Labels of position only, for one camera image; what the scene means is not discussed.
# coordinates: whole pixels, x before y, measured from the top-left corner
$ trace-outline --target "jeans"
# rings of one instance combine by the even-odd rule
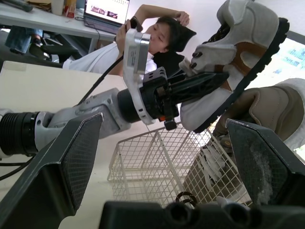
[[[10,49],[26,53],[31,43],[31,35],[33,34],[42,37],[42,30],[12,26],[5,45]]]

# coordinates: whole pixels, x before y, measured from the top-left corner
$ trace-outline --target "wire basket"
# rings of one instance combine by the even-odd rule
[[[120,141],[108,175],[114,199],[157,202],[165,207],[188,191],[199,203],[222,196],[249,205],[234,159],[212,136],[213,129],[212,125],[195,134],[179,124],[172,131],[161,128]],[[215,174],[212,165],[218,169]]]

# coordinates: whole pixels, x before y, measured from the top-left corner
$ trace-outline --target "white desk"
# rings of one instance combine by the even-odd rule
[[[25,12],[17,8],[0,3],[0,23],[4,25],[17,25],[32,29],[42,29],[50,32],[91,38],[89,52],[96,46],[99,34],[95,29],[84,26],[82,21],[77,21],[65,16],[57,16],[34,8]],[[113,41],[114,34],[99,31],[100,39]]]
[[[75,105],[100,77],[95,73],[69,71],[38,65],[5,62],[0,73],[0,107],[15,112],[50,111]],[[119,76],[108,75],[93,94],[111,88],[126,88]],[[63,220],[60,229],[96,229],[105,201],[113,199],[112,187],[107,182],[108,166],[118,141],[147,132],[142,122],[131,129],[99,140],[95,163],[81,207],[75,217]],[[12,156],[4,162],[27,161],[25,156]],[[0,176],[13,168],[0,167]],[[0,182],[0,201],[22,172]]]

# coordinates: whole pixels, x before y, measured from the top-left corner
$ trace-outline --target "white shirt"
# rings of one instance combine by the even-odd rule
[[[72,61],[68,59],[63,63],[62,68],[103,74],[116,61],[118,55],[119,50],[117,44],[112,43],[78,60]],[[145,73],[152,72],[156,69],[157,65],[153,61],[153,55],[148,53]]]

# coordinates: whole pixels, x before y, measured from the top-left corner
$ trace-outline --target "man's hand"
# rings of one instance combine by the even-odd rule
[[[126,33],[130,28],[130,20],[127,20],[127,22],[120,27],[118,33],[116,34],[115,42],[118,45],[120,55],[122,55],[124,52]]]
[[[190,22],[190,16],[184,11],[177,12],[175,17],[182,26],[187,26]]]

